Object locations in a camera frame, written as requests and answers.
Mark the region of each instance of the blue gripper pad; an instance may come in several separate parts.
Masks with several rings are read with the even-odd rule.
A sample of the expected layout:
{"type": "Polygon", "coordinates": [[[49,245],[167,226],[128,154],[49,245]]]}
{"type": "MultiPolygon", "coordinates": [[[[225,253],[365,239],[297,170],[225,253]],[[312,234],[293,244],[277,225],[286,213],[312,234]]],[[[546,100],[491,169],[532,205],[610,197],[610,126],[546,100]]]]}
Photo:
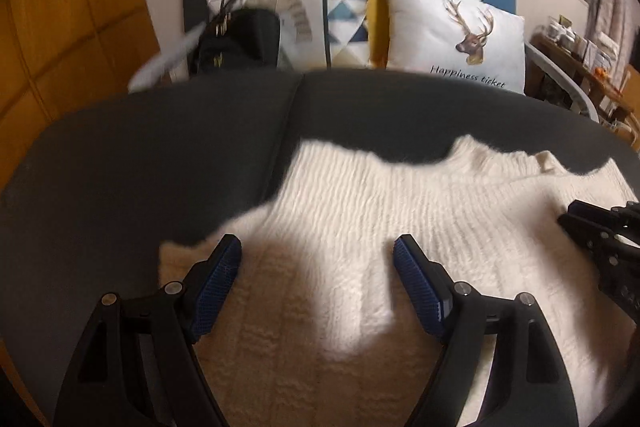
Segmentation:
{"type": "Polygon", "coordinates": [[[446,331],[444,320],[453,306],[453,297],[441,274],[444,268],[432,263],[415,239],[401,235],[394,243],[394,266],[424,331],[441,339],[446,331]]]}
{"type": "Polygon", "coordinates": [[[191,342],[211,331],[238,275],[242,259],[240,240],[226,234],[206,261],[194,264],[184,278],[184,313],[191,319],[191,342]]]}

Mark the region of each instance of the cream knit sweater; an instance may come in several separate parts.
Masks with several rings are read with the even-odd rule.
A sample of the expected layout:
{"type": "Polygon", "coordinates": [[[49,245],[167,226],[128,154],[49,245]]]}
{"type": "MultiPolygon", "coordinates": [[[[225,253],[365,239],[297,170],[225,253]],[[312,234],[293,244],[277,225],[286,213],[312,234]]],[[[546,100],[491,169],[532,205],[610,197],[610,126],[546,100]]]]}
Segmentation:
{"type": "MultiPolygon", "coordinates": [[[[556,224],[574,199],[611,207],[635,195],[612,160],[576,176],[548,152],[498,153],[471,137],[424,166],[304,142],[274,201],[197,248],[163,245],[159,278],[181,279],[223,233],[242,241],[238,279],[196,344],[232,427],[399,427],[440,351],[391,263],[393,241],[411,233],[453,280],[536,297],[587,425],[623,369],[633,322],[556,224]]],[[[460,425],[478,414],[490,359],[488,344],[460,425]]]]}

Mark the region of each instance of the deer head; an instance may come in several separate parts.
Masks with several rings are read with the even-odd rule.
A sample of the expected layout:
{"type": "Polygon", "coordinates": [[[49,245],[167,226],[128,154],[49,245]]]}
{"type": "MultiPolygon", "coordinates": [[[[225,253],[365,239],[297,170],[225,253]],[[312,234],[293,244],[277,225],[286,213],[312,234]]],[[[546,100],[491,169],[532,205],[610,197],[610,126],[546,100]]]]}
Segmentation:
{"type": "Polygon", "coordinates": [[[481,10],[478,10],[480,13],[480,22],[482,24],[483,31],[479,34],[472,33],[469,26],[462,18],[462,15],[460,15],[460,3],[462,3],[462,1],[457,4],[454,3],[453,0],[444,1],[444,7],[447,10],[447,13],[451,15],[451,18],[457,22],[465,32],[465,39],[456,46],[456,49],[460,53],[466,53],[469,55],[466,58],[466,63],[470,66],[482,64],[484,61],[483,48],[486,44],[487,37],[492,31],[494,31],[494,16],[491,15],[489,11],[484,13],[481,10]]]}

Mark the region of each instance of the antler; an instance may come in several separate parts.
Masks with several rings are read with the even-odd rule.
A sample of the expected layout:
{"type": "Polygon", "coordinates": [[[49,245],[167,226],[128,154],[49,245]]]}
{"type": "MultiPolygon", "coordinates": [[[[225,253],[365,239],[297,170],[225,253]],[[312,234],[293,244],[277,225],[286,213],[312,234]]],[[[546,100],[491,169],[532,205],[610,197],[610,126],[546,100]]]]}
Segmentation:
{"type": "Polygon", "coordinates": [[[462,15],[460,15],[460,3],[462,3],[462,1],[460,1],[458,4],[455,4],[453,0],[444,0],[444,7],[449,15],[451,15],[452,19],[455,20],[455,22],[457,22],[460,26],[462,26],[462,29],[465,31],[465,36],[471,35],[469,26],[466,25],[465,20],[462,18],[462,15]]]}
{"type": "Polygon", "coordinates": [[[491,15],[491,12],[489,12],[489,10],[487,10],[487,12],[482,12],[482,10],[478,10],[480,12],[480,23],[482,24],[482,29],[484,30],[482,33],[480,33],[478,35],[478,37],[480,37],[481,39],[485,39],[487,38],[492,31],[494,31],[494,16],[491,15]]]}

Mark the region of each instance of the desk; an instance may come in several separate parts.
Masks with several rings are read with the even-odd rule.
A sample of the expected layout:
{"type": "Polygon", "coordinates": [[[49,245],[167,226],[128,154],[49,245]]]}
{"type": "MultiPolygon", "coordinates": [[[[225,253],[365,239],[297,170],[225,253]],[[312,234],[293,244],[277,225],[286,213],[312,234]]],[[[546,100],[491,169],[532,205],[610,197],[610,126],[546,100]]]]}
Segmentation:
{"type": "MultiPolygon", "coordinates": [[[[612,102],[616,103],[618,107],[611,117],[606,117],[607,120],[612,122],[616,120],[623,122],[626,117],[633,113],[634,108],[632,105],[627,103],[622,98],[622,95],[613,86],[611,86],[611,84],[594,76],[593,73],[587,70],[579,60],[572,57],[571,53],[566,49],[561,48],[551,39],[540,33],[533,35],[531,38],[531,44],[549,57],[554,63],[556,63],[556,65],[562,68],[562,70],[572,77],[575,83],[579,86],[582,86],[583,80],[587,81],[589,85],[587,95],[601,115],[606,117],[600,109],[600,103],[602,103],[605,96],[607,96],[612,102]]],[[[527,94],[535,96],[538,89],[540,89],[540,82],[542,82],[542,75],[540,75],[539,80],[531,79],[529,86],[527,86],[527,94]]]]}

